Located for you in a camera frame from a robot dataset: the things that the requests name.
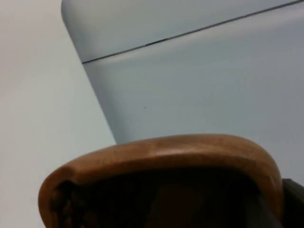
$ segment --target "wooden bowl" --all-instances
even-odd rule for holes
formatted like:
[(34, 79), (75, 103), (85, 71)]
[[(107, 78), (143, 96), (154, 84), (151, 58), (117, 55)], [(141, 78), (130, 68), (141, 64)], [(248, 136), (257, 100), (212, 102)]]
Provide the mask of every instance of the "wooden bowl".
[(280, 173), (262, 147), (231, 135), (195, 134), (115, 145), (74, 159), (45, 179), (38, 204), (47, 228), (191, 228), (231, 223), (236, 210), (242, 213), (244, 193), (252, 191), (281, 218)]

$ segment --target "cabinet door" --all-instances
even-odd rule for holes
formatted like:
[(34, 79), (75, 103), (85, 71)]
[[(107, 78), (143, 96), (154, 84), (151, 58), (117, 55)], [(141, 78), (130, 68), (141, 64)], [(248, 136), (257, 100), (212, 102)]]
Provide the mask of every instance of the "cabinet door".
[(83, 62), (167, 39), (291, 0), (63, 0)]
[(304, 3), (84, 64), (118, 143), (228, 133), (304, 183)]

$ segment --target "wooden rim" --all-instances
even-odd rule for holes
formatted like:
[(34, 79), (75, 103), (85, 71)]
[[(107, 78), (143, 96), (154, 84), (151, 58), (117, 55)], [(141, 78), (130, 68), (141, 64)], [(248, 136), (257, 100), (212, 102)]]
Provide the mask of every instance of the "wooden rim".
[(135, 171), (200, 166), (234, 168), (244, 173), (257, 184), (272, 211), (281, 218), (282, 180), (272, 157), (252, 141), (221, 134), (154, 138), (81, 156), (45, 179), (39, 192), (39, 211), (47, 228), (58, 228), (49, 203), (54, 189), (66, 180), (86, 184)]

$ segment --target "dark line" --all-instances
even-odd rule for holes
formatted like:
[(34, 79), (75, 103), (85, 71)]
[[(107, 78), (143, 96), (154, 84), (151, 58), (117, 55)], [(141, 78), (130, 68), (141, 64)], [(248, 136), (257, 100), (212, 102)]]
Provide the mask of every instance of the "dark line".
[(154, 44), (159, 44), (159, 43), (162, 43), (162, 42), (170, 40), (170, 39), (175, 39), (175, 38), (183, 37), (183, 36), (195, 33), (195, 32), (200, 32), (200, 31), (203, 31), (203, 30), (206, 30), (206, 29), (209, 29), (209, 28), (213, 28), (213, 27), (216, 27), (216, 26), (219, 26), (219, 25), (227, 24), (227, 23), (230, 23), (230, 22), (233, 22), (233, 21), (236, 21), (236, 20), (248, 18), (248, 17), (254, 16), (254, 15), (257, 15), (257, 14), (269, 12), (269, 11), (276, 10), (276, 9), (279, 9), (279, 8), (283, 8), (283, 7), (286, 7), (286, 6), (291, 6), (291, 5), (294, 5), (294, 4), (303, 2), (303, 1), (304, 0), (296, 0), (296, 1), (289, 2), (289, 3), (285, 3), (283, 5), (274, 6), (274, 7), (271, 7), (271, 8), (267, 8), (267, 9), (264, 9), (264, 10), (261, 10), (261, 11), (254, 12), (254, 13), (249, 13), (249, 14), (246, 14), (246, 15), (243, 15), (243, 16), (239, 16), (239, 17), (236, 17), (236, 18), (232, 18), (232, 19), (229, 19), (229, 20), (225, 20), (225, 21), (213, 24), (213, 25), (208, 25), (208, 26), (203, 27), (203, 28), (192, 30), (190, 32), (185, 32), (185, 33), (173, 36), (173, 37), (157, 40), (157, 41), (152, 42), (152, 43), (148, 43), (148, 44), (144, 44), (144, 45), (141, 45), (141, 46), (133, 47), (131, 49), (124, 50), (124, 51), (119, 51), (119, 52), (116, 52), (116, 53), (113, 53), (113, 54), (110, 54), (110, 55), (94, 58), (94, 59), (85, 61), (82, 64), (91, 63), (91, 62), (98, 61), (98, 60), (101, 60), (101, 59), (104, 59), (104, 58), (108, 58), (108, 57), (112, 57), (112, 56), (117, 56), (117, 55), (120, 55), (120, 54), (123, 54), (123, 53), (126, 53), (126, 52), (134, 51), (134, 50), (137, 50), (137, 49), (140, 49), (140, 48), (143, 48), (143, 47), (147, 47), (147, 46), (150, 46), (150, 45), (154, 45)]

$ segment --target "white wall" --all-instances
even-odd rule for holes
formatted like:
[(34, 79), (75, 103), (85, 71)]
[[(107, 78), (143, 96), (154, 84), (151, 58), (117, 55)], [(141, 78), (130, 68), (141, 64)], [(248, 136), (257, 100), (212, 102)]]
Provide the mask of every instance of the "white wall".
[(0, 1), (0, 227), (44, 227), (42, 181), (114, 139), (61, 18), (61, 0)]

